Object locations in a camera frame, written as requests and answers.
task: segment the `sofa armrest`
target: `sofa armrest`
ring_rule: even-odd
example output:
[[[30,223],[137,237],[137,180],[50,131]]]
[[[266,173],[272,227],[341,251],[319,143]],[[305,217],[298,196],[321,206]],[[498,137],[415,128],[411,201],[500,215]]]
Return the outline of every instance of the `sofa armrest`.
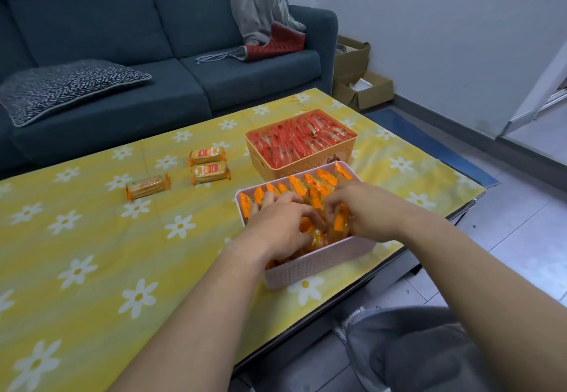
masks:
[[[290,5],[289,12],[296,21],[307,27],[305,48],[319,53],[322,79],[320,89],[325,94],[330,95],[333,88],[333,68],[335,67],[335,50],[337,48],[337,15],[330,10],[300,5]]]

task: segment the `person's right hand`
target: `person's right hand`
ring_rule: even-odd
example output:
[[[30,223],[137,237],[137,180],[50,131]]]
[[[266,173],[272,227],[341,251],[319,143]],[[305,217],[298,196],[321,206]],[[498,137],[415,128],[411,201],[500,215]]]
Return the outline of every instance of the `person's right hand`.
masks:
[[[352,233],[379,243],[403,239],[408,223],[432,214],[385,189],[368,183],[344,181],[325,199],[325,215],[330,224],[334,223],[336,207],[341,202],[351,210],[349,226]]]

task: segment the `storage basket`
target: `storage basket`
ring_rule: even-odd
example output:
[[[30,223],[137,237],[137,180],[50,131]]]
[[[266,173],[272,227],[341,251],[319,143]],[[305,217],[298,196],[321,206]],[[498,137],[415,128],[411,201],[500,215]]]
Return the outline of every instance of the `storage basket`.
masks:
[[[269,182],[271,180],[279,179],[282,177],[287,177],[288,175],[292,175],[295,173],[300,173],[305,170],[310,170],[316,168],[320,165],[329,164],[333,161],[343,161],[349,162],[351,160],[351,154],[354,149],[354,144],[356,143],[356,139],[358,134],[355,131],[350,130],[348,127],[344,126],[342,123],[334,119],[333,117],[329,116],[323,110],[312,110],[305,113],[306,116],[313,114],[313,113],[320,113],[327,118],[331,119],[332,121],[336,122],[337,126],[342,128],[348,134],[353,136],[351,139],[346,141],[341,141],[340,143],[335,144],[334,146],[327,147],[320,152],[314,153],[309,155],[303,159],[295,161],[289,165],[284,165],[281,168],[272,168],[266,160],[262,157],[258,149],[254,143],[250,141],[248,138],[250,134],[255,132],[263,132],[265,130],[270,130],[274,125],[279,125],[286,122],[289,119],[280,120],[279,122],[274,122],[270,125],[266,125],[255,130],[249,130],[246,134],[246,144],[248,145],[248,151],[250,152],[250,160],[252,161],[252,165],[258,171],[258,173],[262,176],[264,181]]]
[[[340,162],[341,166],[348,171],[353,180],[360,181],[358,176],[353,173],[351,168],[344,162]],[[311,170],[303,171],[301,173],[295,174],[297,178],[301,181],[305,181],[305,174],[316,175],[316,170],[322,169],[328,172],[332,172],[335,169],[335,163],[325,164],[320,167],[316,167]],[[291,184],[287,177],[283,177],[271,182],[277,187],[278,183],[283,183],[287,187],[291,188]],[[235,200],[237,201],[238,211],[240,212],[240,219],[242,224],[245,223],[244,217],[242,216],[242,211],[240,211],[238,199],[239,194],[244,193],[250,198],[253,197],[254,190],[257,187],[263,187],[266,190],[264,184],[259,184],[257,186],[249,187],[238,191],[235,195]],[[359,256],[365,255],[371,252],[376,243],[372,240],[368,240],[362,237],[348,237],[336,243],[330,244],[328,246],[322,247],[319,250],[308,253],[300,258],[286,262],[285,264],[279,265],[277,267],[267,269],[264,271],[264,282],[268,289],[275,290],[283,288],[298,282],[300,280],[306,279],[314,274],[318,274],[323,270],[335,267],[343,262],[351,259],[358,258]]]

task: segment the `coffee table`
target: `coffee table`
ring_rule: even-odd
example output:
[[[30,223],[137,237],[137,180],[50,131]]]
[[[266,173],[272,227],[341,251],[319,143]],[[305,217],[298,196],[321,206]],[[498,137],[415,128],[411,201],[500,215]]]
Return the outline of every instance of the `coffee table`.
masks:
[[[443,216],[484,192],[316,89],[3,181],[0,390],[32,381],[40,356],[53,362],[39,368],[39,390],[106,390],[242,230],[234,195],[262,182],[243,134],[312,109],[358,132],[351,167],[364,181]],[[226,148],[232,180],[192,187],[189,152],[211,145]],[[165,172],[171,191],[126,202],[127,181]],[[400,250],[379,244],[275,292],[260,282],[239,367]]]

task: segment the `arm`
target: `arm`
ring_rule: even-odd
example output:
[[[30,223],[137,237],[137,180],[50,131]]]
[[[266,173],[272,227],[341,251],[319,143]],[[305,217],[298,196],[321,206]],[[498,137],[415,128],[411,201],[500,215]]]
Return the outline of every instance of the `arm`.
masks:
[[[271,192],[245,231],[228,244],[124,372],[110,392],[220,392],[229,387],[248,306],[266,263],[310,244],[302,216],[322,226],[296,194]]]
[[[330,10],[314,9],[300,5],[290,5],[289,13],[307,27],[305,48],[315,50],[321,59],[320,89],[330,95],[333,88],[333,69],[337,48],[338,19]]]
[[[563,306],[441,216],[368,184],[338,187],[327,197],[328,216],[339,202],[353,213],[354,233],[396,239],[415,254],[508,390],[565,388]]]

